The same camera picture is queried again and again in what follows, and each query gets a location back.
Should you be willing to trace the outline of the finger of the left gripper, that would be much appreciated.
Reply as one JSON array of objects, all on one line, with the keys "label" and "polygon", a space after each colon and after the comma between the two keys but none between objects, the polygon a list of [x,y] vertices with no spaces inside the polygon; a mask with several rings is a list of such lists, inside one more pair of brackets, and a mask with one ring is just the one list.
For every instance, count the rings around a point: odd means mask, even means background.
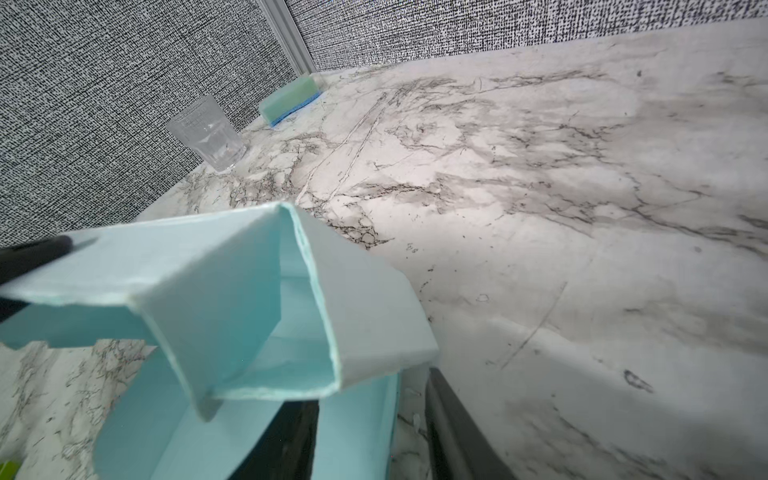
[{"label": "finger of the left gripper", "polygon": [[1,284],[21,277],[32,270],[57,260],[73,249],[73,240],[66,235],[18,244],[1,250]]}]

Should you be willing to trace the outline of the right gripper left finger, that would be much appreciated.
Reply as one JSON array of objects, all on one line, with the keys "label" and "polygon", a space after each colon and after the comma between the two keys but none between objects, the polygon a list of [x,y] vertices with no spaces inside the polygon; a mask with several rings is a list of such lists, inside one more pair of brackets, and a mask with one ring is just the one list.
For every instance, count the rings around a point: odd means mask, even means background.
[{"label": "right gripper left finger", "polygon": [[310,479],[319,402],[284,402],[230,480]]}]

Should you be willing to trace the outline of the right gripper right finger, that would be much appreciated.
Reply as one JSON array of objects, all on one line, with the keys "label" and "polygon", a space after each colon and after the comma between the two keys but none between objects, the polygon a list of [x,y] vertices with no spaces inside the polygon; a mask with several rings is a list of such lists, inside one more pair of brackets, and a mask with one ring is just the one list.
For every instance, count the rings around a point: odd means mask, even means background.
[{"label": "right gripper right finger", "polygon": [[515,479],[435,367],[426,382],[425,420],[433,479]]}]

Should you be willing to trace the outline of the light blue paper box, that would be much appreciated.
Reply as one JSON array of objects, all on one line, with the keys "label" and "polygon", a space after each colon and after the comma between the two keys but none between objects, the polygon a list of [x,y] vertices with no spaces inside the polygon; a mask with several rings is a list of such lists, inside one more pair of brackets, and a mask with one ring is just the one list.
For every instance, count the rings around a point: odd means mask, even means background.
[{"label": "light blue paper box", "polygon": [[319,402],[310,479],[383,479],[400,374],[438,345],[406,276],[284,202],[79,230],[1,284],[1,341],[153,347],[96,437],[102,479],[229,479]]}]

